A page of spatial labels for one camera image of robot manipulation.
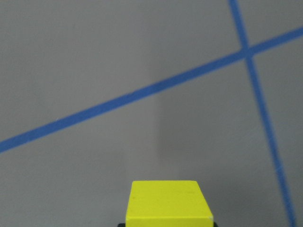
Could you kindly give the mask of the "yellow block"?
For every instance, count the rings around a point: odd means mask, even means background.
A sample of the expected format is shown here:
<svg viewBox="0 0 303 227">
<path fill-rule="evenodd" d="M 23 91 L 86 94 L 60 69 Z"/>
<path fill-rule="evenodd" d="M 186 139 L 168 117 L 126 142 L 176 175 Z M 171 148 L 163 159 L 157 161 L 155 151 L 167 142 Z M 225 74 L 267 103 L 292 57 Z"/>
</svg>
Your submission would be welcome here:
<svg viewBox="0 0 303 227">
<path fill-rule="evenodd" d="M 125 226 L 212 227 L 214 216 L 196 181 L 133 181 Z"/>
</svg>

